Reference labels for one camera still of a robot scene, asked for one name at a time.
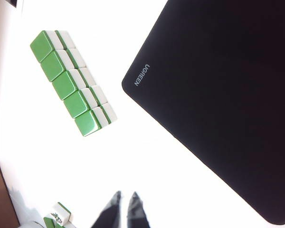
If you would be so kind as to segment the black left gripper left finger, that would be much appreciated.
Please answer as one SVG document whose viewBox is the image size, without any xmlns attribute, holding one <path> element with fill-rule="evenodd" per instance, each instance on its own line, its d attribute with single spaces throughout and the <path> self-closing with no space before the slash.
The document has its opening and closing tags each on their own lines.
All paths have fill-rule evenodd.
<svg viewBox="0 0 285 228">
<path fill-rule="evenodd" d="M 92 228 L 120 227 L 120 199 L 121 192 L 117 191 L 102 210 Z"/>
</svg>

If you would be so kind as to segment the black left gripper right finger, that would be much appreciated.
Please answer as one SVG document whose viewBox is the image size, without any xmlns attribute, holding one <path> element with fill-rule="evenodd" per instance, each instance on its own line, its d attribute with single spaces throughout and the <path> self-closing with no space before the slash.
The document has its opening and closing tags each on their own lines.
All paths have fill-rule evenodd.
<svg viewBox="0 0 285 228">
<path fill-rule="evenodd" d="M 128 206 L 127 212 L 127 227 L 128 228 L 150 228 L 147 216 L 143 209 L 143 202 L 134 192 Z"/>
</svg>

